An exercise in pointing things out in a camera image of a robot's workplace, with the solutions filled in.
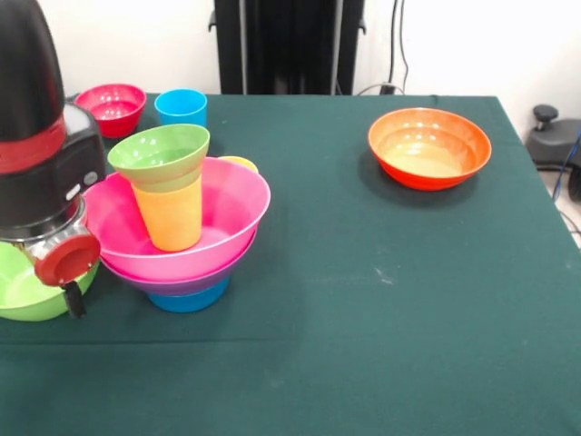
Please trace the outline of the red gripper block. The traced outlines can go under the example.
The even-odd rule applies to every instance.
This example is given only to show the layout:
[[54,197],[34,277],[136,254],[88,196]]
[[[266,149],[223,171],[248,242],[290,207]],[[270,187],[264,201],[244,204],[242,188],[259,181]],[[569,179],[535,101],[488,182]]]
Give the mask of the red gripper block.
[[46,285],[63,285],[68,312],[73,318],[83,318],[83,294],[75,280],[89,272],[99,257],[100,243],[89,233],[65,236],[62,241],[51,238],[34,246],[34,271]]

